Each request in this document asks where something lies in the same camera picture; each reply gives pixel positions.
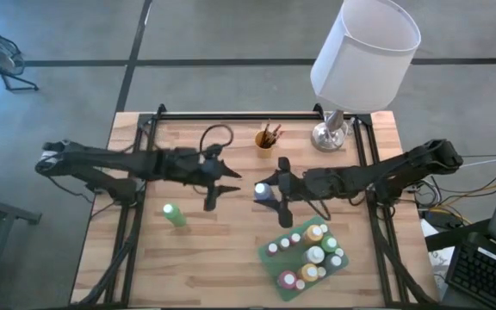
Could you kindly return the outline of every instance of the wooden table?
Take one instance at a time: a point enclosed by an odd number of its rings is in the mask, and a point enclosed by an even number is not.
[[[123,149],[133,143],[138,113],[115,117],[108,148]],[[381,159],[402,153],[391,112],[372,114]],[[282,301],[257,257],[257,248],[285,232],[274,212],[252,202],[253,184],[268,177],[277,158],[287,156],[293,173],[300,176],[309,168],[359,165],[353,135],[339,152],[315,150],[309,139],[317,121],[281,121],[285,134],[270,159],[255,157],[254,135],[265,121],[223,121],[234,131],[234,142],[221,154],[226,164],[242,179],[223,177],[222,184],[241,190],[218,199],[213,212],[202,210],[203,195],[178,183],[152,182],[147,186],[139,248],[133,274],[130,307],[353,307],[380,306],[380,290],[375,249],[367,207],[351,206],[344,200],[327,203],[332,213],[329,224],[350,258],[350,265],[304,292],[291,302]],[[215,121],[160,121],[157,143],[161,147],[198,147],[204,129]],[[212,131],[206,144],[224,142],[225,130]],[[369,163],[370,151],[366,151]],[[125,172],[112,171],[115,177]],[[108,205],[109,197],[99,196],[93,212]],[[173,202],[188,219],[189,226],[174,229],[162,215],[165,203]],[[305,202],[290,203],[294,225],[315,214]],[[108,267],[112,256],[119,207],[110,208],[91,221],[77,272],[71,301],[79,301],[90,291]],[[428,295],[437,298],[431,264],[420,228],[417,210],[411,203],[396,206],[394,224],[401,259]],[[394,273],[388,266],[390,283],[397,296]],[[121,292],[123,275],[116,285]]]

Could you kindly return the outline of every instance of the small bottle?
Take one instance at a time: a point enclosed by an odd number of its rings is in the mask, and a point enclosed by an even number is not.
[[[311,225],[303,234],[303,241],[306,245],[315,245],[323,239],[323,231],[317,225]]]
[[[320,242],[320,246],[327,253],[334,253],[336,248],[338,247],[338,242],[333,236],[326,236],[323,238],[323,241]]]
[[[273,195],[273,189],[267,183],[258,183],[254,189],[254,199],[260,200],[273,200],[275,195]]]
[[[319,278],[319,274],[317,273],[317,266],[312,263],[307,263],[303,265],[298,270],[298,278],[303,280],[304,282],[313,282]]]
[[[281,251],[286,251],[290,247],[290,241],[286,238],[282,238],[279,242],[279,248]]]
[[[270,243],[269,245],[267,245],[267,256],[268,257],[272,257],[273,255],[275,255],[277,252],[279,251],[279,247],[276,246],[276,244],[274,243]]]
[[[168,219],[175,227],[182,227],[187,225],[187,220],[181,213],[178,207],[168,203],[163,207],[164,217]]]
[[[318,246],[312,246],[301,259],[306,264],[320,264],[325,259],[325,252]]]
[[[290,245],[296,245],[298,242],[300,242],[300,240],[301,236],[299,233],[294,232],[290,235]]]
[[[324,278],[326,276],[325,267],[317,267],[317,275],[319,276],[319,279]]]
[[[344,250],[340,249],[340,248],[337,248],[335,251],[334,251],[334,254],[340,256],[340,257],[343,257],[344,256]]]
[[[320,230],[323,231],[323,233],[328,233],[328,226],[326,224],[321,224],[319,225]]]
[[[338,255],[331,254],[325,259],[325,268],[327,270],[335,270],[342,264],[342,258]]]
[[[295,287],[295,289],[297,291],[302,291],[304,288],[306,288],[306,283],[303,280],[298,279],[296,281],[296,287]]]
[[[296,285],[296,274],[290,270],[283,271],[276,282],[281,288],[292,289]]]

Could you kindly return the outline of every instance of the green bottle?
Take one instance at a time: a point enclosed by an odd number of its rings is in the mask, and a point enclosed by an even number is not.
[[[164,216],[166,219],[170,220],[171,224],[175,227],[183,227],[187,225],[187,220],[181,213],[178,207],[168,203],[164,206]]]
[[[333,236],[326,236],[321,241],[320,246],[323,248],[323,250],[325,250],[325,252],[333,253],[338,247],[338,242]]]

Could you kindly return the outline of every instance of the pencil holder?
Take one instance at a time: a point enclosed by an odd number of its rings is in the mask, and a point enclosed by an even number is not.
[[[260,145],[262,143],[263,138],[264,138],[263,131],[256,133],[256,137],[254,138],[254,143],[256,144],[256,155],[259,158],[270,158],[271,153],[273,152],[273,147],[275,146],[271,146],[269,148],[262,148]]]

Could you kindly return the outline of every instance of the silver lamp base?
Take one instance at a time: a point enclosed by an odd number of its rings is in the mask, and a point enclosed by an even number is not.
[[[311,143],[321,152],[334,152],[344,143],[344,131],[339,128],[336,131],[329,131],[326,123],[322,122],[315,126],[311,133]]]

